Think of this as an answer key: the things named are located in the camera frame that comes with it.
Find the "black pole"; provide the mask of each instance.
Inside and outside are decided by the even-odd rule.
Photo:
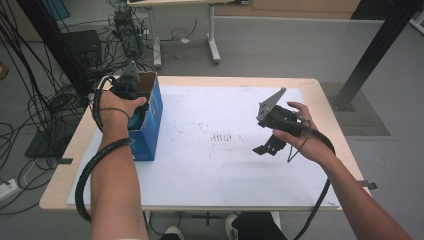
[[[86,75],[62,39],[56,21],[42,0],[16,0],[80,97],[92,92]]]
[[[408,24],[420,3],[421,0],[398,1],[338,95],[330,97],[334,110],[353,111],[351,103],[355,95]]]

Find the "metal stand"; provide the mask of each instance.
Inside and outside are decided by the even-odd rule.
[[[213,3],[209,4],[209,33],[206,34],[208,37],[209,48],[211,49],[212,59],[219,63],[221,57],[219,56],[218,48],[215,43],[215,6]]]
[[[355,95],[408,24],[420,3],[421,0],[403,0],[398,2],[395,9],[383,23],[380,30],[378,30],[339,94],[330,97],[330,104],[334,110],[354,111],[352,100]]]
[[[155,16],[153,15],[152,7],[147,7],[146,10],[150,23],[150,31],[152,32],[153,38],[153,65],[155,68],[160,68],[162,66],[162,57],[160,54],[160,40],[159,37],[156,36]]]

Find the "hand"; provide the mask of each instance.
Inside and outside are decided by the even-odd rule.
[[[144,97],[137,98],[135,100],[125,100],[110,91],[103,91],[100,97],[99,109],[110,109],[100,111],[100,117],[103,125],[107,125],[111,121],[114,123],[124,122],[125,124],[128,124],[128,117],[132,117],[135,109],[146,102],[147,99]]]
[[[299,111],[296,113],[298,116],[302,116],[305,118],[308,118],[311,121],[312,124],[312,128],[317,130],[317,127],[315,126],[315,124],[312,122],[312,116],[309,113],[308,107],[306,105],[303,105],[301,103],[298,102],[288,102],[287,103],[290,107],[294,107],[296,109],[298,109]],[[300,137],[294,137],[293,135],[278,130],[278,129],[274,129],[273,130],[273,134],[274,136],[276,136],[278,139],[289,143],[290,145],[292,145],[293,147],[295,147],[296,149],[300,149],[300,153],[308,158],[309,160],[312,160],[318,164],[322,164],[324,161],[329,160],[332,157],[335,157],[334,153],[318,138],[312,136],[312,135],[307,135],[307,134],[302,134]]]

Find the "human arm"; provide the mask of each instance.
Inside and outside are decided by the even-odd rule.
[[[289,102],[300,116],[312,120],[307,106]],[[274,130],[273,134],[299,149],[306,135],[294,137]],[[318,138],[309,136],[300,149],[306,158],[318,163],[327,174],[345,215],[358,239],[411,239],[402,227],[359,185],[349,170]]]
[[[145,98],[123,100],[109,91],[100,99],[100,109],[117,108],[129,116]],[[103,137],[99,150],[128,138],[128,117],[118,110],[100,111]],[[140,186],[129,146],[109,153],[91,173],[92,239],[148,239],[141,209]]]

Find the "floor mat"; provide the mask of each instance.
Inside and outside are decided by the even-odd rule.
[[[327,99],[336,96],[344,83],[321,83]],[[334,111],[345,136],[390,136],[371,104],[359,91],[352,101],[353,112]]]

